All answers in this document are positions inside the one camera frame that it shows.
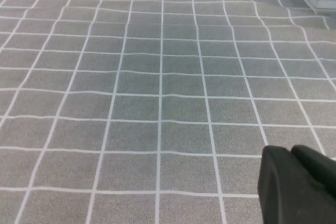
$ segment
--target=black object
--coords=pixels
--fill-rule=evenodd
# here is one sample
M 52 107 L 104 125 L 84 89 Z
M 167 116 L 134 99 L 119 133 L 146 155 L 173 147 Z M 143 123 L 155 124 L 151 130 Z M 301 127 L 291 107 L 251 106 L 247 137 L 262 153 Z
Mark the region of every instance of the black object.
M 264 224 L 336 223 L 336 162 L 303 145 L 262 151 L 258 194 Z

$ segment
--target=gray square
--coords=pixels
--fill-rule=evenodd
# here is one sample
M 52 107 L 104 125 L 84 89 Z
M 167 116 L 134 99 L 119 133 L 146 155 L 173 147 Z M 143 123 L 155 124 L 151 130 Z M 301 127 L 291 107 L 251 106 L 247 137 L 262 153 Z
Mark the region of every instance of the gray square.
M 282 60 L 283 68 L 290 77 L 325 78 L 316 61 Z
M 130 23 L 135 24 L 161 24 L 160 13 L 132 13 Z
M 227 58 L 205 58 L 203 57 L 205 74 L 227 74 L 232 76 L 242 75 L 242 68 L 239 60 Z
M 184 153 L 212 153 L 209 126 L 162 123 L 161 150 Z
M 290 150 L 294 145 L 301 144 L 319 151 L 309 128 L 264 127 L 264 131 L 270 145 L 282 146 Z
M 210 97 L 249 97 L 243 77 L 205 77 L 207 95 Z
M 218 157 L 217 160 L 223 194 L 257 194 L 260 158 Z
M 123 39 L 91 37 L 86 44 L 85 51 L 121 53 Z
M 292 84 L 300 99 L 336 100 L 336 92 L 327 80 L 293 79 Z
M 146 13 L 161 13 L 161 2 L 157 1 L 133 2 L 132 11 L 146 12 Z
M 199 57 L 163 57 L 164 73 L 201 74 Z
M 10 7 L 32 7 L 36 0 L 6 0 L 3 6 Z
M 205 100 L 201 98 L 162 98 L 162 119 L 207 122 Z
M 164 55 L 199 55 L 197 42 L 188 40 L 164 40 Z
M 11 33 L 20 19 L 0 18 L 0 31 Z
M 320 59 L 336 59 L 336 44 L 330 43 L 314 43 L 310 44 L 311 48 L 315 52 L 316 56 Z
M 90 35 L 124 37 L 126 24 L 93 23 Z
M 76 52 L 44 51 L 40 55 L 35 68 L 72 70 L 75 69 L 78 58 L 79 53 Z
M 91 189 L 99 154 L 46 152 L 36 172 L 34 186 Z
M 121 70 L 159 73 L 160 57 L 155 55 L 124 55 Z
M 247 76 L 284 76 L 277 60 L 242 59 L 242 62 Z
M 264 27 L 239 27 L 234 28 L 236 40 L 269 40 L 268 33 Z
M 261 155 L 265 144 L 257 126 L 213 125 L 217 154 Z
M 305 41 L 305 36 L 299 27 L 269 27 L 272 40 Z
M 225 16 L 204 16 L 196 15 L 196 21 L 199 26 L 228 26 L 228 22 Z
M 330 78 L 336 78 L 336 62 L 321 60 L 321 63 Z
M 131 6 L 131 1 L 103 0 L 99 8 L 110 9 L 110 10 L 122 10 L 122 11 L 128 12 L 130 10 L 130 6 Z
M 248 83 L 253 97 L 295 98 L 287 79 L 248 78 Z
M 157 97 L 117 96 L 114 102 L 113 119 L 157 120 L 159 99 Z
M 66 91 L 72 72 L 33 70 L 23 88 Z
M 18 88 L 27 75 L 27 70 L 1 70 L 0 88 Z
M 196 3 L 196 15 L 221 15 L 225 16 L 222 3 Z
M 16 32 L 30 34 L 48 34 L 50 33 L 53 24 L 54 22 L 49 20 L 23 19 Z
M 196 27 L 195 25 L 164 25 L 163 38 L 196 39 Z
M 82 51 L 85 37 L 75 36 L 51 36 L 47 45 L 47 50 Z
M 262 223 L 259 199 L 224 198 L 228 223 Z
M 226 13 L 234 16 L 255 16 L 256 10 L 253 3 L 237 2 L 226 3 Z
M 104 154 L 99 190 L 155 190 L 156 154 Z
M 0 208 L 0 222 L 14 223 L 17 213 L 19 212 L 23 198 L 24 191 L 0 191 L 0 198 L 6 202 Z
M 239 55 L 246 58 L 275 58 L 271 44 L 267 42 L 238 42 Z
M 60 115 L 72 118 L 107 119 L 112 97 L 103 94 L 68 94 Z
M 0 115 L 4 115 L 12 102 L 14 91 L 1 91 L 0 92 Z
M 256 123 L 249 100 L 209 99 L 211 120 L 221 123 Z
M 87 35 L 89 25 L 89 22 L 59 21 L 55 26 L 54 34 Z
M 116 73 L 77 72 L 71 91 L 100 91 L 112 93 Z
M 333 102 L 303 102 L 312 125 L 336 126 L 336 108 Z
M 255 101 L 263 124 L 307 125 L 297 102 Z
M 90 194 L 32 191 L 20 223 L 83 223 L 89 201 Z
M 164 13 L 192 14 L 193 6 L 191 3 L 164 2 L 163 11 Z
M 232 40 L 232 30 L 228 26 L 199 26 L 200 40 Z
M 100 151 L 106 122 L 57 120 L 49 148 Z
M 328 157 L 336 157 L 336 130 L 315 129 Z
M 94 200 L 90 223 L 154 223 L 155 195 L 104 195 Z
M 96 21 L 109 23 L 127 23 L 128 15 L 125 12 L 113 10 L 99 10 Z
M 302 43 L 274 43 L 279 58 L 284 59 L 313 59 L 309 47 Z
M 202 56 L 237 57 L 237 51 L 233 42 L 201 41 Z
M 0 150 L 0 186 L 26 187 L 39 152 Z
M 129 38 L 161 38 L 159 24 L 129 24 L 127 37 Z
M 158 74 L 122 72 L 119 75 L 117 93 L 159 94 Z
M 63 94 L 45 91 L 19 92 L 10 115 L 55 115 Z
M 61 19 L 92 21 L 96 10 L 80 7 L 66 7 Z
M 78 69 L 91 71 L 117 71 L 119 61 L 119 55 L 83 54 Z
M 160 182 L 162 190 L 217 193 L 213 158 L 161 154 Z
M 222 223 L 218 198 L 177 194 L 161 195 L 160 223 Z
M 51 119 L 6 119 L 0 131 L 0 145 L 43 148 L 52 122 Z
M 164 75 L 163 94 L 204 95 L 201 76 L 183 76 L 180 74 Z
M 47 36 L 45 35 L 14 34 L 9 42 L 6 44 L 6 48 L 40 50 L 46 39 Z
M 149 152 L 157 150 L 157 123 L 112 122 L 107 151 Z
M 153 39 L 127 39 L 126 54 L 160 54 L 160 40 Z

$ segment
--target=floor tile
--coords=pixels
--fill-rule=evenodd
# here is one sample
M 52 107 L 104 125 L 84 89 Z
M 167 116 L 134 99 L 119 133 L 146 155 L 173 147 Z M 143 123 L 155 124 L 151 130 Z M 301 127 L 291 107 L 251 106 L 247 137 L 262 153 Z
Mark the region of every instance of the floor tile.
M 100 151 L 106 122 L 57 120 L 48 148 Z
M 208 125 L 165 122 L 161 127 L 161 150 L 212 153 Z
M 106 143 L 107 151 L 156 151 L 157 123 L 112 122 Z
M 307 125 L 297 102 L 255 101 L 263 124 Z
M 52 119 L 6 119 L 0 130 L 0 145 L 43 148 L 52 122 Z
M 111 99 L 110 95 L 103 94 L 69 94 L 60 115 L 71 118 L 107 119 Z
M 251 101 L 236 99 L 209 99 L 212 122 L 256 123 Z
M 0 150 L 0 186 L 27 187 L 39 152 Z
M 217 154 L 261 155 L 265 144 L 257 126 L 213 125 Z
M 257 194 L 260 158 L 218 157 L 224 194 Z
M 96 195 L 91 223 L 154 223 L 155 195 Z
M 159 114 L 157 97 L 123 97 L 115 98 L 112 118 L 125 120 L 157 120 Z
M 104 154 L 98 190 L 155 190 L 156 154 Z
M 34 186 L 91 189 L 99 154 L 46 152 L 37 169 Z
M 212 157 L 161 155 L 161 190 L 216 193 L 217 183 Z
M 217 197 L 161 195 L 160 223 L 222 223 L 219 200 Z
M 21 223 L 55 224 L 85 222 L 90 194 L 59 191 L 32 191 L 21 217 Z
M 224 198 L 226 220 L 228 223 L 262 223 L 259 199 Z
M 186 122 L 207 122 L 205 99 L 163 97 L 162 119 Z

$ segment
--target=textured surface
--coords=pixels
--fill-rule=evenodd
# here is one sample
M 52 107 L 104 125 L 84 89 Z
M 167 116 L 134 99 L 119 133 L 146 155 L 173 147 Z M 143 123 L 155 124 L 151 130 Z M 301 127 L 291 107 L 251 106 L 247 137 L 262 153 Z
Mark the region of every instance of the textured surface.
M 336 157 L 303 0 L 0 0 L 0 46 L 0 223 L 261 224 L 265 144 Z

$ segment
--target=white line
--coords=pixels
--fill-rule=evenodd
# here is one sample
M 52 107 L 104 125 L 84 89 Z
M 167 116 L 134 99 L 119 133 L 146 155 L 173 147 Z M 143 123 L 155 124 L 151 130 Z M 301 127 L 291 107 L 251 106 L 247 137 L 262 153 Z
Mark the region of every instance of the white line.
M 157 127 L 157 155 L 156 155 L 156 194 L 155 194 L 155 217 L 154 223 L 160 222 L 160 181 L 161 181 L 161 122 L 162 122 L 162 72 L 163 72 L 163 18 L 164 0 L 161 0 L 161 33 L 160 33 L 160 79 L 159 79 L 159 113 Z
M 45 43 L 44 43 L 42 49 L 47 45 L 47 43 L 48 43 L 48 41 L 49 41 L 49 39 L 50 39 L 50 37 L 51 37 L 51 35 L 52 35 L 54 29 L 55 29 L 56 23 L 57 23 L 57 21 L 60 20 L 62 14 L 63 14 L 63 11 L 64 11 L 64 9 L 65 9 L 65 7 L 62 8 L 62 10 L 61 10 L 61 12 L 60 12 L 60 14 L 59 14 L 59 16 L 58 16 L 58 19 L 54 22 L 53 27 L 52 27 L 52 29 L 51 29 L 51 31 L 50 31 L 50 34 L 49 34 L 48 38 L 46 39 L 46 41 L 45 41 Z M 23 84 L 24 84 L 24 83 L 26 82 L 26 80 L 28 79 L 28 77 L 29 77 L 30 73 L 32 72 L 34 66 L 36 65 L 36 63 L 37 63 L 37 61 L 38 61 L 39 56 L 41 55 L 41 53 L 42 53 L 42 50 L 40 51 L 40 53 L 39 53 L 38 56 L 36 57 L 36 59 L 35 59 L 33 65 L 31 66 L 31 68 L 30 68 L 30 70 L 29 70 L 29 72 L 28 72 L 26 78 L 24 79 L 24 81 L 23 81 L 23 82 L 21 83 L 21 85 L 19 86 L 20 88 L 23 86 Z M 75 70 L 74 70 L 74 72 L 73 72 L 73 74 L 72 74 L 72 77 L 71 77 L 71 80 L 70 80 L 70 83 L 69 83 L 69 86 L 68 86 L 68 89 L 67 89 L 68 91 L 69 91 L 70 88 L 71 88 L 73 79 L 74 79 L 75 74 L 76 74 L 76 69 L 78 68 L 78 65 L 79 65 L 80 58 L 81 58 L 81 56 L 79 56 L 78 63 L 77 63 L 76 68 L 75 68 Z M 13 98 L 13 100 L 12 100 L 12 103 L 10 104 L 10 107 L 8 108 L 8 110 L 7 110 L 6 114 L 5 114 L 5 116 L 7 116 L 7 115 L 9 114 L 10 110 L 12 109 L 12 107 L 13 107 L 13 105 L 14 105 L 14 102 L 15 102 L 15 100 L 16 100 L 16 98 L 17 98 L 18 91 L 15 92 L 15 94 L 16 94 L 16 96 L 14 96 L 14 98 Z M 22 203 L 21 203 L 19 212 L 18 212 L 18 214 L 17 214 L 17 216 L 16 216 L 16 219 L 15 219 L 15 222 L 14 222 L 15 224 L 18 224 L 18 223 L 20 222 L 20 218 L 21 218 L 22 213 L 23 213 L 23 211 L 24 211 L 24 209 L 25 209 L 25 206 L 26 206 L 26 203 L 27 203 L 29 194 L 30 194 L 30 190 L 29 190 L 29 189 L 33 187 L 34 179 L 35 179 L 35 176 L 36 176 L 36 173 L 37 173 L 37 169 L 38 169 L 39 164 L 41 163 L 41 160 L 42 160 L 42 158 L 43 158 L 43 156 L 44 156 L 45 150 L 47 149 L 48 144 L 49 144 L 49 142 L 50 142 L 50 140 L 51 140 L 51 137 L 52 137 L 53 132 L 54 132 L 55 127 L 56 127 L 57 116 L 59 116 L 59 114 L 60 114 L 61 108 L 62 108 L 62 106 L 63 106 L 63 104 L 64 104 L 64 102 L 65 102 L 66 97 L 67 97 L 67 95 L 65 94 L 65 95 L 63 96 L 63 99 L 62 99 L 62 101 L 61 101 L 61 104 L 60 104 L 60 106 L 59 106 L 59 108 L 58 108 L 58 110 L 57 110 L 56 117 L 55 117 L 55 119 L 54 119 L 54 121 L 53 121 L 53 123 L 52 123 L 52 126 L 51 126 L 51 129 L 50 129 L 48 138 L 47 138 L 47 140 L 46 140 L 45 145 L 43 146 L 43 150 L 40 152 L 40 155 L 39 155 L 39 157 L 38 157 L 38 159 L 37 159 L 37 162 L 36 162 L 36 164 L 35 164 L 35 166 L 34 166 L 33 172 L 32 172 L 32 174 L 31 174 L 31 176 L 30 176 L 30 180 L 29 180 L 28 191 L 26 191 L 25 197 L 24 197 L 24 199 L 23 199 L 23 201 L 22 201 Z
M 114 82 L 113 93 L 117 92 L 119 73 L 120 73 L 120 69 L 121 69 L 121 64 L 122 64 L 122 59 L 123 59 L 123 54 L 124 54 L 124 51 L 125 51 L 125 45 L 126 45 L 126 39 L 127 39 L 128 24 L 130 22 L 131 14 L 132 14 L 131 13 L 132 6 L 133 6 L 133 0 L 131 0 L 129 14 L 128 14 L 128 20 L 127 20 L 127 23 L 126 23 L 126 26 L 125 26 L 123 44 L 122 44 L 122 49 L 121 49 L 121 54 L 120 54 L 120 60 L 119 60 L 118 70 L 117 70 L 117 74 L 116 74 L 116 80 Z M 106 128 L 105 128 L 105 132 L 104 132 L 103 143 L 102 143 L 102 147 L 101 147 L 101 153 L 99 155 L 99 160 L 98 160 L 98 165 L 97 165 L 97 170 L 96 170 L 96 175 L 95 175 L 95 181 L 93 182 L 93 188 L 92 188 L 92 193 L 91 193 L 91 197 L 90 197 L 88 214 L 87 214 L 87 217 L 86 217 L 86 224 L 89 224 L 90 220 L 91 220 L 91 215 L 92 215 L 92 210 L 93 210 L 93 203 L 95 201 L 95 193 L 97 191 L 99 174 L 100 174 L 100 170 L 101 170 L 101 167 L 102 167 L 102 161 L 103 161 L 104 151 L 105 151 L 106 142 L 107 142 L 107 136 L 108 136 L 108 132 L 109 132 L 109 128 L 110 128 L 110 119 L 112 118 L 112 112 L 113 112 L 113 107 L 114 107 L 114 101 L 115 101 L 115 99 L 116 99 L 116 96 L 113 95 L 112 96 L 112 100 L 111 100 L 111 104 L 110 104 L 109 115 L 108 115 L 108 119 L 109 120 L 106 123 Z
M 219 168 L 218 168 L 218 162 L 216 157 L 216 147 L 215 147 L 215 141 L 214 141 L 214 134 L 213 134 L 213 128 L 212 128 L 212 121 L 211 121 L 211 114 L 209 109 L 209 100 L 207 98 L 207 90 L 206 90 L 206 82 L 204 77 L 204 68 L 203 68 L 203 60 L 202 60 L 202 54 L 201 54 L 201 46 L 200 46 L 200 34 L 198 32 L 198 25 L 196 20 L 196 13 L 195 13 L 195 5 L 194 0 L 192 0 L 192 8 L 193 8 L 193 15 L 194 15 L 194 23 L 196 26 L 196 37 L 197 37 L 197 48 L 198 48 L 198 55 L 199 55 L 199 62 L 201 65 L 201 73 L 202 73 L 202 82 L 203 82 L 203 90 L 204 90 L 204 97 L 205 97 L 205 106 L 206 106 L 206 113 L 207 113 L 207 120 L 208 120 L 208 127 L 209 127 L 209 134 L 211 139 L 211 147 L 212 147 L 212 154 L 213 154 L 213 161 L 214 161 L 214 168 L 215 168 L 215 174 L 216 174 L 216 182 L 217 182 L 217 190 L 218 194 L 222 195 L 222 185 L 220 181 L 220 175 L 219 175 Z M 224 208 L 224 201 L 222 197 L 219 197 L 219 206 L 221 209 L 221 215 L 222 215 L 222 223 L 226 224 L 226 214 L 225 214 L 225 208 Z
M 325 151 L 324 151 L 324 149 L 323 149 L 323 146 L 322 146 L 322 144 L 321 144 L 321 142 L 320 142 L 320 140 L 319 140 L 319 137 L 317 136 L 315 129 L 312 127 L 312 124 L 311 124 L 311 122 L 310 122 L 310 119 L 309 119 L 309 117 L 308 117 L 306 111 L 304 110 L 304 107 L 303 107 L 302 103 L 299 101 L 299 97 L 298 97 L 298 95 L 297 95 L 297 93 L 296 93 L 296 91 L 295 91 L 295 89 L 294 89 L 294 87 L 293 87 L 293 85 L 292 85 L 292 83 L 291 83 L 291 80 L 288 78 L 288 75 L 287 75 L 287 73 L 286 73 L 286 71 L 285 71 L 285 68 L 284 68 L 284 66 L 282 65 L 282 62 L 281 62 L 281 60 L 279 59 L 279 56 L 278 56 L 278 54 L 277 54 L 277 52 L 276 52 L 276 50 L 275 50 L 275 48 L 274 48 L 273 41 L 272 41 L 272 37 L 271 37 L 271 32 L 270 32 L 269 28 L 265 25 L 264 21 L 259 17 L 259 14 L 258 14 L 258 8 L 257 8 L 257 5 L 256 5 L 256 2 L 254 2 L 253 0 L 251 0 L 251 1 L 253 2 L 254 8 L 255 8 L 255 12 L 256 12 L 256 16 L 258 17 L 258 19 L 261 21 L 261 23 L 263 24 L 263 26 L 264 26 L 265 29 L 267 30 L 271 48 L 272 48 L 272 50 L 273 50 L 273 52 L 274 52 L 276 58 L 278 59 L 279 65 L 280 65 L 280 67 L 281 67 L 281 69 L 282 69 L 284 75 L 285 75 L 286 78 L 287 78 L 288 84 L 289 84 L 289 86 L 290 86 L 290 88 L 291 88 L 291 90 L 292 90 L 292 92 L 293 92 L 293 94 L 294 94 L 294 96 L 295 96 L 295 98 L 296 98 L 298 104 L 299 104 L 299 107 L 300 107 L 302 113 L 303 113 L 303 115 L 305 116 L 308 125 L 310 126 L 310 130 L 311 130 L 311 132 L 313 133 L 313 135 L 314 135 L 314 137 L 315 137 L 315 140 L 316 140 L 316 142 L 317 142 L 317 144 L 318 144 L 318 146 L 319 146 L 319 148 L 320 148 L 320 151 L 321 151 L 322 154 L 325 155 L 326 153 L 325 153 Z

